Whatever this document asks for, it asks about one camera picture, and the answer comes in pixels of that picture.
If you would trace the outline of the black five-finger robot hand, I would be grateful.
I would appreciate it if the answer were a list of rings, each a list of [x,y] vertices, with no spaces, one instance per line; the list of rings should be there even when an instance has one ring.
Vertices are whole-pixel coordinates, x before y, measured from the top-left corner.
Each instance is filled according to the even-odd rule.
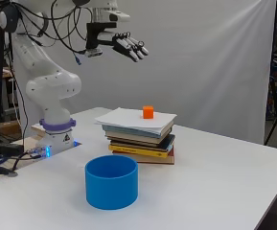
[[[116,28],[116,22],[88,23],[85,55],[89,58],[100,56],[103,53],[100,46],[109,46],[115,52],[138,62],[150,53],[145,43],[133,38],[130,32],[111,32],[111,29]]]

